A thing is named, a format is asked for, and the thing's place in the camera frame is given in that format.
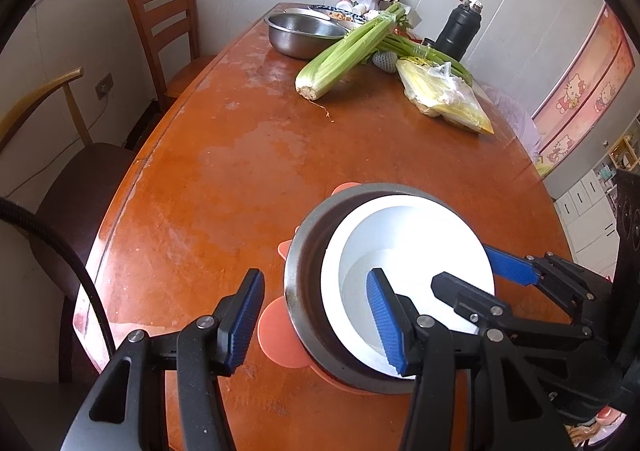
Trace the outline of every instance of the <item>table surface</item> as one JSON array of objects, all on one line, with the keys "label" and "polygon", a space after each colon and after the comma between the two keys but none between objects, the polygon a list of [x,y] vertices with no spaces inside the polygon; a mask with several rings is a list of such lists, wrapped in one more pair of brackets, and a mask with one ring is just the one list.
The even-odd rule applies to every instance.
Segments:
[{"label": "table surface", "polygon": [[[265,275],[264,306],[282,295],[278,243],[344,182],[417,187],[448,203],[484,243],[520,256],[570,257],[538,173],[493,105],[483,102],[494,136],[464,132],[421,115],[398,76],[370,64],[351,70],[315,105],[294,89],[304,64],[273,50],[259,20],[151,134],[87,264],[116,344],[135,328],[177,331],[210,313],[250,267]],[[516,315],[567,321],[534,288],[497,278],[496,293]],[[84,293],[74,326],[102,368],[106,351]],[[281,368],[262,354],[255,335],[244,366],[220,383],[240,451],[393,450],[409,402],[340,391],[309,368]],[[456,449],[463,404],[456,403]],[[182,449],[172,373],[167,410],[170,442]]]}]

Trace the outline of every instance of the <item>blue gripper pad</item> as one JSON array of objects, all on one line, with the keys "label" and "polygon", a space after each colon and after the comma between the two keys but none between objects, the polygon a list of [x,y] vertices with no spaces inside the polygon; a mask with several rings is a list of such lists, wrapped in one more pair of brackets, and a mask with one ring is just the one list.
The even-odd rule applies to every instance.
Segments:
[{"label": "blue gripper pad", "polygon": [[246,357],[264,300],[264,275],[250,269],[226,311],[218,329],[218,343],[226,351],[223,364],[233,373]]},{"label": "blue gripper pad", "polygon": [[484,251],[489,258],[489,264],[494,274],[520,285],[535,285],[539,281],[540,277],[533,269],[533,265],[524,259],[489,245],[484,245]]},{"label": "blue gripper pad", "polygon": [[374,271],[367,274],[367,300],[376,322],[376,328],[385,349],[386,359],[402,375],[408,366],[404,357],[402,332]]}]

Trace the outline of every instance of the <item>black thermos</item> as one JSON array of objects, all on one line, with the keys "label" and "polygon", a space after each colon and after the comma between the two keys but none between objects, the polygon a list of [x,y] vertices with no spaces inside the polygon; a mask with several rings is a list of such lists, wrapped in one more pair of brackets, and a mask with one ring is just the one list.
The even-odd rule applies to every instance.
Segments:
[{"label": "black thermos", "polygon": [[457,6],[447,20],[433,47],[460,61],[474,36],[480,30],[482,4],[477,0],[466,0]]}]

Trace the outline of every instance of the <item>bunch of celery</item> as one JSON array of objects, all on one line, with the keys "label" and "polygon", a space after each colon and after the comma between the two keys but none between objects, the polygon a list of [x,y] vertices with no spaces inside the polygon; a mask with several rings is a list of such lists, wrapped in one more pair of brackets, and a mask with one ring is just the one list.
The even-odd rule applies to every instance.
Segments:
[{"label": "bunch of celery", "polygon": [[378,48],[402,16],[404,9],[396,3],[370,22],[354,28],[300,71],[296,91],[310,101],[326,94],[345,72]]},{"label": "bunch of celery", "polygon": [[437,65],[444,65],[447,61],[451,63],[451,72],[462,78],[466,84],[473,84],[473,76],[458,61],[446,54],[437,51],[428,45],[421,45],[411,41],[399,34],[389,34],[378,46],[380,50],[390,50],[398,54],[399,57],[418,57],[426,59]]}]

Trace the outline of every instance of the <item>clear plastic wrap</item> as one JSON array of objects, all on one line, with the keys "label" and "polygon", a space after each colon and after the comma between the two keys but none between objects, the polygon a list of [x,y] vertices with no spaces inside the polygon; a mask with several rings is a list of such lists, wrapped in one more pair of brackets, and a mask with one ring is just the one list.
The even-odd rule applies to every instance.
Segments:
[{"label": "clear plastic wrap", "polygon": [[450,123],[474,132],[494,132],[472,89],[451,74],[449,62],[429,67],[399,59],[396,68],[404,84],[404,95],[421,113],[429,117],[442,115]]}]

